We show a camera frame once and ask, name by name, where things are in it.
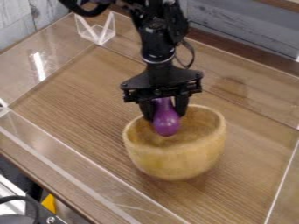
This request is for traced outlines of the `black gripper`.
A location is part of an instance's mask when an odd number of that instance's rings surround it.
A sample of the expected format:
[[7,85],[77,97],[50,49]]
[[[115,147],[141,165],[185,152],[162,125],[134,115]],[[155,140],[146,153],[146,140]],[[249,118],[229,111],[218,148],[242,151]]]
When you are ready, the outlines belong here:
[[171,61],[147,64],[146,70],[121,84],[125,102],[139,103],[145,119],[155,118],[153,99],[175,96],[175,111],[186,115],[190,96],[202,92],[203,72],[179,68]]

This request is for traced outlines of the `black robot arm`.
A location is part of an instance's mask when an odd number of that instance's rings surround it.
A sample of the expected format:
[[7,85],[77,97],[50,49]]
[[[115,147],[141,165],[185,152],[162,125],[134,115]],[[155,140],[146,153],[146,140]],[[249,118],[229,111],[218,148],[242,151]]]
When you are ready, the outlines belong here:
[[123,0],[142,48],[145,71],[121,84],[125,101],[139,105],[145,119],[155,119],[155,100],[173,97],[174,110],[185,116],[190,97],[202,91],[203,72],[177,58],[177,47],[193,49],[185,40],[190,30],[179,0]]

